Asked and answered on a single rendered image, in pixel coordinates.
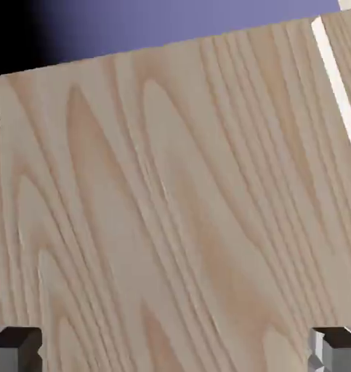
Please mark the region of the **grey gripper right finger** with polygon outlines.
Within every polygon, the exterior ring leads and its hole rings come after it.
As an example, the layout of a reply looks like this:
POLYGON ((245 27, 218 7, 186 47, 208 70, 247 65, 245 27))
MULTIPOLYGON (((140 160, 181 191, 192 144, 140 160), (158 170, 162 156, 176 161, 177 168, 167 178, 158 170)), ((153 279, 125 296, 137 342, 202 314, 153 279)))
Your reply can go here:
POLYGON ((308 336, 307 372, 351 372, 351 327, 315 327, 308 336))

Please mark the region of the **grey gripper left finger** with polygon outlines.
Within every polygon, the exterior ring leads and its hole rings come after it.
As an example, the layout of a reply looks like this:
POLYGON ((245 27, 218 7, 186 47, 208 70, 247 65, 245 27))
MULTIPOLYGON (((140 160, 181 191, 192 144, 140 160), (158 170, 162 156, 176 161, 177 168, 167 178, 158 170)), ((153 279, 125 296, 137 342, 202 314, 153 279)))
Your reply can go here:
POLYGON ((0 372, 43 372, 39 327, 0 326, 0 372))

